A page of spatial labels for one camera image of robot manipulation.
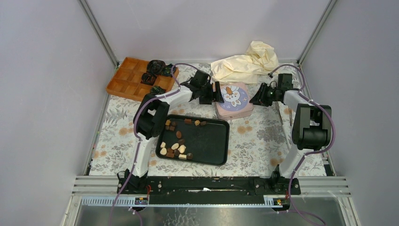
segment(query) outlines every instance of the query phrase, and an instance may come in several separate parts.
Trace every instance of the rectangular tray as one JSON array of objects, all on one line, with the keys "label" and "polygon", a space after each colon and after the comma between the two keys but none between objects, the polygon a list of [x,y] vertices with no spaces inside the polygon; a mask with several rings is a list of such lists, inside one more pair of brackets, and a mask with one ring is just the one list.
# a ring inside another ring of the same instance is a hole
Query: rectangular tray
[{"label": "rectangular tray", "polygon": [[[230,125],[228,122],[219,119],[197,118],[184,115],[170,114],[167,119],[177,122],[175,131],[161,132],[155,153],[162,159],[196,162],[208,165],[221,166],[227,161],[227,151],[229,146]],[[185,119],[191,119],[191,125],[185,124]],[[195,126],[194,121],[207,121],[205,126]],[[186,150],[184,154],[192,153],[192,160],[183,160],[178,157],[168,158],[160,154],[160,145],[166,143],[166,147],[171,147],[179,140],[176,132],[182,133],[185,139]]]},{"label": "rectangular tray", "polygon": [[[142,101],[143,97],[150,93],[152,86],[140,83],[141,76],[147,71],[149,61],[126,57],[115,75],[108,83],[107,92],[111,95],[127,99]],[[175,77],[179,74],[176,68]],[[158,76],[154,86],[160,86],[169,92],[175,80],[171,77]]]}]

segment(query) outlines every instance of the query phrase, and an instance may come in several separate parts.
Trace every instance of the black tray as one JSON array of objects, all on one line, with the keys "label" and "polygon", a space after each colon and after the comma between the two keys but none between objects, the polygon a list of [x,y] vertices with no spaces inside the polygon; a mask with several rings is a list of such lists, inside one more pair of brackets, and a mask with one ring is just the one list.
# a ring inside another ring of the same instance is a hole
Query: black tray
[{"label": "black tray", "polygon": [[[171,159],[178,161],[196,162],[208,165],[221,166],[227,161],[227,150],[229,146],[229,130],[230,125],[224,120],[197,118],[184,115],[170,114],[167,119],[177,122],[175,131],[161,132],[158,139],[155,153],[162,159]],[[185,124],[185,119],[191,119],[191,125]],[[205,126],[195,126],[194,121],[207,121]],[[177,156],[168,158],[160,154],[160,145],[162,142],[166,143],[166,147],[171,147],[177,143],[179,139],[176,137],[176,132],[182,133],[182,138],[185,139],[184,145],[186,150],[184,154],[192,153],[192,160],[179,159]]]}]

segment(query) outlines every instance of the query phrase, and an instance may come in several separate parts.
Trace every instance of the glass panel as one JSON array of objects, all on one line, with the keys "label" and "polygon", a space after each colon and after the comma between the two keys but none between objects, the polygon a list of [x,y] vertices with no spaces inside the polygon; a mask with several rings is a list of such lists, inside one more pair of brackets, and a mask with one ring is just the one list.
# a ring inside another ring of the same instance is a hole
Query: glass panel
[{"label": "glass panel", "polygon": [[[294,199],[299,210],[321,217],[327,225],[345,225],[341,208],[335,198]],[[78,226],[107,226],[111,207],[81,206]],[[308,226],[309,223],[296,213],[277,214],[269,208],[167,208],[147,207],[140,211],[144,226]],[[140,225],[137,215],[127,207],[116,207],[112,215],[113,226]]]}]

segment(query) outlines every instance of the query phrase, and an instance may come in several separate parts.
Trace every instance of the floral pattern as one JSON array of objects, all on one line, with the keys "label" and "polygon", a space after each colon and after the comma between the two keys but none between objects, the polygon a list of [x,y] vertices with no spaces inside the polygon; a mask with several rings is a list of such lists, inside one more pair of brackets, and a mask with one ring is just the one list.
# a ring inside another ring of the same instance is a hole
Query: floral pattern
[{"label": "floral pattern", "polygon": [[[211,73],[210,64],[193,64],[200,70]],[[180,82],[188,80],[195,69],[179,65]],[[300,82],[296,71],[283,67],[279,71],[294,75],[294,87]],[[270,82],[268,76],[259,76],[260,82]],[[247,86],[248,95],[259,89]],[[140,102],[111,96],[104,123],[93,154],[90,175],[116,175],[132,167],[136,138],[133,133],[133,117]],[[170,109],[169,114],[217,118],[213,105],[199,105],[198,100]],[[249,117],[228,121],[230,124],[229,150],[223,166],[203,165],[160,159],[155,154],[154,142],[148,162],[150,176],[269,176],[276,165],[283,162],[290,147],[290,131],[295,113],[282,103],[271,107],[255,106]],[[320,155],[311,155],[299,172],[301,176],[325,176]]]}]

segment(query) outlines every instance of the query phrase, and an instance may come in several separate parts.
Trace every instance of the pink box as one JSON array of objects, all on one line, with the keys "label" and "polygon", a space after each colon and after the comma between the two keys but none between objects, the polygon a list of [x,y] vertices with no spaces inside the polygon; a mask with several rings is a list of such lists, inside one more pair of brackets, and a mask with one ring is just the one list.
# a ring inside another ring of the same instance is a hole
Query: pink box
[{"label": "pink box", "polygon": [[250,116],[254,105],[249,102],[247,86],[238,82],[220,87],[224,103],[215,103],[217,117],[223,120],[233,120]]}]

